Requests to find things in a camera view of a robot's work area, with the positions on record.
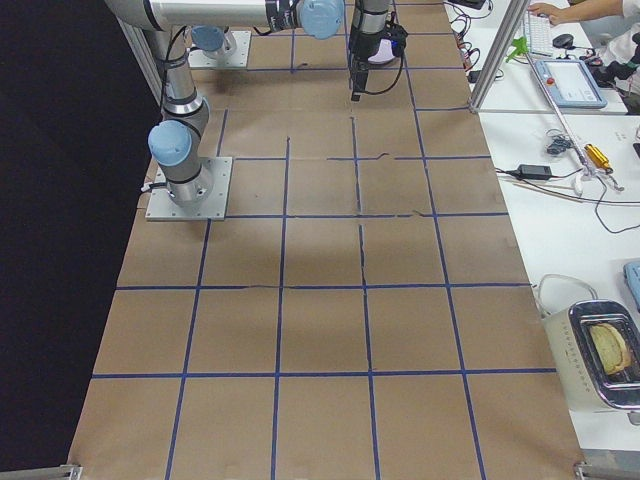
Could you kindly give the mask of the person hand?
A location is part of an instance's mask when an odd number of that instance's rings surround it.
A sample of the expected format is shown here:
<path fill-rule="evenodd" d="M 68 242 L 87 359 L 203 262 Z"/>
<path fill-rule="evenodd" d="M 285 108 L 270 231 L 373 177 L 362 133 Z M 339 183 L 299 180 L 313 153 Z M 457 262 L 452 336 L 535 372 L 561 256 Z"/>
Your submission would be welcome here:
<path fill-rule="evenodd" d="M 527 11 L 536 17 L 547 18 L 551 25 L 560 25 L 565 22 L 563 19 L 564 9 L 544 2 L 531 3 Z"/>

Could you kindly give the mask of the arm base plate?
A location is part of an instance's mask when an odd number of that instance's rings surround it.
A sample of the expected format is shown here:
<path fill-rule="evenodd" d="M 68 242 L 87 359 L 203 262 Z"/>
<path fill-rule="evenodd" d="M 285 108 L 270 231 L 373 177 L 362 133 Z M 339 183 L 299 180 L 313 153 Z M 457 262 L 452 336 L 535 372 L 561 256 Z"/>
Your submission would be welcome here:
<path fill-rule="evenodd" d="M 223 221 L 227 212 L 232 157 L 199 157 L 199 176 L 189 183 L 169 182 L 160 167 L 154 178 L 161 186 L 150 191 L 146 219 L 150 221 Z"/>
<path fill-rule="evenodd" d="M 189 65 L 194 70 L 245 69 L 251 32 L 197 26 L 191 29 Z"/>

